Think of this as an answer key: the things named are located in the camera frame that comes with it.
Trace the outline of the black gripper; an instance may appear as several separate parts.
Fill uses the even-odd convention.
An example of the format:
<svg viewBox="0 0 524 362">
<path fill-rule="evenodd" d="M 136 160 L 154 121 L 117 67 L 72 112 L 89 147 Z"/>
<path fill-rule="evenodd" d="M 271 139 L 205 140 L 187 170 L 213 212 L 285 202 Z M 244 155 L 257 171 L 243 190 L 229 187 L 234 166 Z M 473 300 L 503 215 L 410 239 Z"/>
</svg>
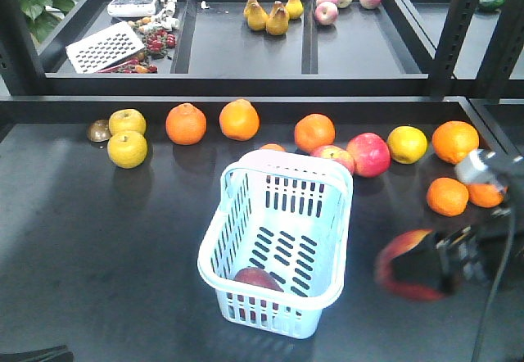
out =
<svg viewBox="0 0 524 362">
<path fill-rule="evenodd" d="M 391 290 L 454 292 L 459 279 L 488 285 L 523 285 L 523 222 L 509 206 L 441 238 L 437 233 L 402 233 L 391 241 Z"/>
</svg>

